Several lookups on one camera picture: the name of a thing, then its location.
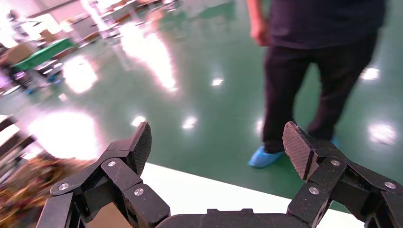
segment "green table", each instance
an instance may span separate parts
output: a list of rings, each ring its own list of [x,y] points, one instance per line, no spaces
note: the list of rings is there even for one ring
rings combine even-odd
[[[69,38],[58,40],[46,48],[37,51],[23,61],[15,64],[14,67],[20,71],[32,70],[33,68],[50,60],[58,53],[72,47],[75,47],[75,44]]]

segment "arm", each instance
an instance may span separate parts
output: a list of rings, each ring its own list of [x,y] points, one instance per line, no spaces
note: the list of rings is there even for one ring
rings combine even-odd
[[[263,15],[262,0],[247,0],[250,18],[250,36],[259,46],[269,46],[269,27]]]
[[[6,64],[7,55],[2,55],[0,57],[0,66]]]
[[[251,23],[263,21],[262,0],[247,0],[247,2]]]

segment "trousers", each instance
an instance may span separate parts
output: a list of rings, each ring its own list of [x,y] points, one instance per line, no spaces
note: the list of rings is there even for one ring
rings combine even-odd
[[[307,128],[313,137],[331,140],[346,101],[372,59],[378,33],[354,43],[319,49],[271,46],[264,61],[266,115],[263,143],[267,153],[284,149],[284,126],[293,121],[297,92],[310,64],[317,64],[321,93],[316,115]]]
[[[15,84],[21,86],[21,88],[22,88],[23,90],[27,90],[27,89],[28,89],[28,87],[27,87],[26,85],[24,85],[24,84],[21,83],[19,80],[17,80],[17,78],[16,78],[16,74],[18,73],[18,70],[17,70],[17,69],[15,69],[14,67],[12,67],[12,66],[9,65],[9,64],[2,64],[2,65],[0,66],[0,70],[7,71],[6,75],[9,77],[9,79],[10,79],[11,81],[13,81]]]

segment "black t-shirt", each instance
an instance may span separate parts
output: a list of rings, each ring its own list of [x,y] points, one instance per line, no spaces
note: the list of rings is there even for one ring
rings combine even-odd
[[[348,44],[377,32],[386,0],[271,0],[274,45],[315,49]]]

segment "wall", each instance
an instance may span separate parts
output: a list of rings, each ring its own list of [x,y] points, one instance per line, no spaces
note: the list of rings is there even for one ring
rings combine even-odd
[[[82,7],[80,1],[75,1],[51,12],[53,18],[58,23],[82,13],[87,14],[87,11]]]
[[[40,4],[43,4],[46,8],[51,8],[57,5],[60,5],[62,3],[67,2],[68,0],[34,0],[40,2]]]
[[[11,9],[17,10],[24,16],[29,16],[41,11],[34,0],[0,0],[0,18],[6,18]]]

